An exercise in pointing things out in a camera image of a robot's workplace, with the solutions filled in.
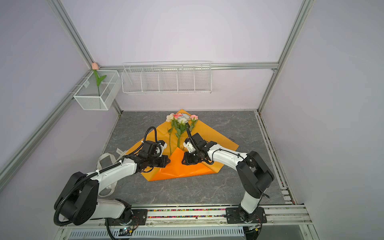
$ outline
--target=orange wrapping paper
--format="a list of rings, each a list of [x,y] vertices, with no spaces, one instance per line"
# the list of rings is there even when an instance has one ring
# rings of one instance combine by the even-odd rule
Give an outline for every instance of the orange wrapping paper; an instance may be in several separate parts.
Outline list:
[[[187,113],[184,110],[180,110],[177,113]],[[172,178],[178,178],[178,177],[191,177],[191,176],[198,176],[198,175],[205,175],[205,174],[212,174],[212,173],[218,173],[220,169],[223,167],[222,163],[215,162],[212,165],[208,165],[205,162],[196,164],[196,165],[183,165],[181,164],[181,160],[184,157],[184,151],[182,143],[185,141],[186,138],[188,138],[187,132],[184,132],[181,135],[180,138],[180,148],[177,148],[177,137],[175,135],[176,130],[174,129],[169,136],[168,130],[171,128],[170,122],[164,122],[160,126],[158,126],[157,129],[157,139],[158,140],[164,140],[168,146],[164,150],[164,155],[168,155],[171,162],[165,167],[165,168],[159,168],[155,167],[151,172],[148,173],[141,173],[145,179],[148,181],[157,181],[157,180],[164,180],[164,179],[172,179]],[[206,141],[214,141],[220,144],[221,146],[231,149],[233,151],[236,151],[239,147],[236,143],[232,142],[219,132],[213,130],[211,127],[209,127],[207,124],[203,123],[200,119],[196,123],[195,128],[192,130],[191,134],[199,133],[201,137]],[[138,148],[141,144],[141,139],[138,143],[133,145],[128,152],[131,152]],[[147,140],[155,141],[155,132],[152,131],[147,135]]]

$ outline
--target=table surface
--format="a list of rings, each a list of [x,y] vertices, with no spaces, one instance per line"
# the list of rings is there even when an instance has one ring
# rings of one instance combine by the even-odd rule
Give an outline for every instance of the table surface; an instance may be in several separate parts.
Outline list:
[[[141,140],[150,126],[162,124],[170,112],[123,112],[109,140],[106,152],[116,157]],[[255,151],[273,171],[263,137],[253,111],[194,111],[199,120],[239,145],[237,151]],[[102,167],[111,162],[104,160]],[[122,199],[130,204],[239,204],[244,188],[235,170],[223,166],[217,174],[148,182],[141,174],[118,181],[115,192],[104,199]],[[284,204],[277,180],[265,192],[260,204]]]

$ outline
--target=black mounting plate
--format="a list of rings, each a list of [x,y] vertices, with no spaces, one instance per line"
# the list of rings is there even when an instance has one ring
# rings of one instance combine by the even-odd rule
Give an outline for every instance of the black mounting plate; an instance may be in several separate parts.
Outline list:
[[[128,225],[137,225],[137,221],[140,221],[139,225],[145,225],[145,222],[147,220],[148,210],[147,209],[132,209],[132,212],[133,212],[133,215],[135,217],[139,218],[139,220],[137,220],[137,218],[133,218],[132,221]],[[113,218],[108,218],[108,224],[110,226],[122,226],[122,225],[120,225],[120,223],[115,221],[115,219],[113,219]]]
[[[227,207],[225,209],[227,223],[244,223],[240,220],[239,216],[239,208],[238,207]],[[258,216],[260,218],[260,221],[262,223],[266,223],[266,216],[264,208],[258,207],[255,210],[255,218],[250,223],[259,223],[259,219],[256,217]]]

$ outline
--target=white mesh basket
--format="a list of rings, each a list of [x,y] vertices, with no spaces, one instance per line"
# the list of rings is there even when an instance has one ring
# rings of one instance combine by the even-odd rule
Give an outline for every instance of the white mesh basket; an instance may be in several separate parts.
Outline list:
[[[212,92],[210,63],[124,66],[121,82],[126,94]]]
[[[105,79],[97,89],[94,74],[90,75],[74,94],[74,98],[84,110],[108,110],[121,88],[120,75],[116,70],[98,70]]]

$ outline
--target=robotic arm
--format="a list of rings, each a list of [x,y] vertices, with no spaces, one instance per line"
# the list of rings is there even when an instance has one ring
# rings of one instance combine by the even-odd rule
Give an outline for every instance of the robotic arm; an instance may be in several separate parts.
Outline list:
[[[151,129],[155,130],[155,142],[146,141],[146,136]],[[257,217],[261,197],[266,195],[264,191],[274,179],[263,159],[254,151],[248,154],[235,152],[215,142],[207,142],[198,133],[191,136],[189,127],[187,127],[187,133],[189,138],[184,142],[184,146],[188,152],[185,153],[182,164],[194,165],[206,162],[212,165],[217,161],[235,169],[246,191],[238,207],[238,217],[243,222],[252,222]],[[132,222],[134,214],[131,205],[121,199],[98,199],[98,193],[121,178],[143,172],[146,167],[152,169],[166,167],[170,163],[168,156],[163,155],[166,147],[167,144],[164,141],[157,141],[156,128],[150,127],[142,144],[116,164],[88,174],[81,172],[73,174],[55,203],[54,223],[58,226],[69,223],[80,225],[89,219],[98,218],[113,218],[121,225]],[[68,221],[60,221],[60,214]]]

